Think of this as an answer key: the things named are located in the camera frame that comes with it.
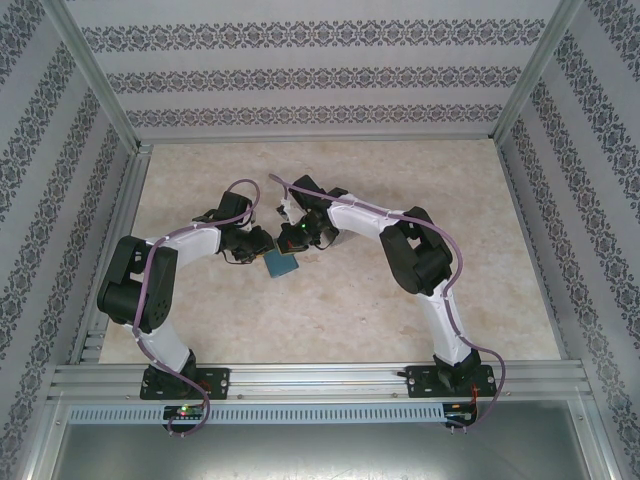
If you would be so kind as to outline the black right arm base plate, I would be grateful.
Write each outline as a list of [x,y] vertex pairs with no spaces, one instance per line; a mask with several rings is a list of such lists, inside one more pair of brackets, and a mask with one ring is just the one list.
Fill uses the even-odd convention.
[[404,371],[410,398],[492,397],[497,392],[497,380],[489,365],[481,365],[462,378],[435,365],[407,366]]

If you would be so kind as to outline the aluminium frame post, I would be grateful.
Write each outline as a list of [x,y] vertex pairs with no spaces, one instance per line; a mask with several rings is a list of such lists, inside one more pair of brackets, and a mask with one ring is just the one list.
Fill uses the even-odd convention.
[[140,140],[81,28],[71,15],[66,1],[40,0],[40,2],[127,151],[137,152]]
[[497,146],[509,135],[530,93],[541,78],[560,40],[569,28],[583,0],[559,0],[547,26],[541,34],[530,59],[516,82],[491,134]]

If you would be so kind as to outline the aluminium mounting rail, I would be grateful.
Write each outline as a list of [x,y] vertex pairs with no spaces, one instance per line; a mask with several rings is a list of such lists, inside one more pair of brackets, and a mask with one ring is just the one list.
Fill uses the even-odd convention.
[[[579,361],[513,361],[500,375],[491,364],[500,399],[573,400],[592,395]],[[227,401],[247,403],[362,403],[409,397],[402,363],[229,364]],[[139,400],[142,364],[58,366],[46,394],[67,403],[133,403]]]

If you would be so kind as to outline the blue card holder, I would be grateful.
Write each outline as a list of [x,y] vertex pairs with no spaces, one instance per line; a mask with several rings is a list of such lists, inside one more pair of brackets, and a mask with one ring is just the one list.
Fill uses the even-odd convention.
[[271,278],[279,278],[299,268],[294,255],[282,256],[277,249],[272,250],[271,257],[265,259],[265,265]]

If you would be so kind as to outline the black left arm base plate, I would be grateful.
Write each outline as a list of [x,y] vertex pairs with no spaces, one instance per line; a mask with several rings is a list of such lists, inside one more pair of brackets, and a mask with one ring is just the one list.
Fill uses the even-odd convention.
[[[193,380],[211,400],[225,400],[230,371],[223,368],[198,367]],[[148,367],[142,377],[139,397],[142,400],[202,400],[203,395],[192,385],[166,372]]]

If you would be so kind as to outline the aluminium side rail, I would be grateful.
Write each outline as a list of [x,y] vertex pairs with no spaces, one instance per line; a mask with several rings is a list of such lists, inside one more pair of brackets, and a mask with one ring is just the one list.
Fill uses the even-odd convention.
[[151,144],[141,144],[136,156],[128,162],[122,177],[102,253],[93,274],[91,290],[82,310],[81,321],[73,343],[73,350],[67,361],[68,364],[97,363],[100,359],[110,320],[98,309],[98,293],[118,241],[132,231],[152,152],[153,146]]

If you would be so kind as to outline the circuit board with green light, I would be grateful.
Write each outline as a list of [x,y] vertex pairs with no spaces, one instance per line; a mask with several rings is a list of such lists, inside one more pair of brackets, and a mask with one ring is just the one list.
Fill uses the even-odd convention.
[[163,419],[165,421],[173,420],[186,420],[186,421],[199,421],[202,419],[205,410],[201,406],[166,406],[163,411]]

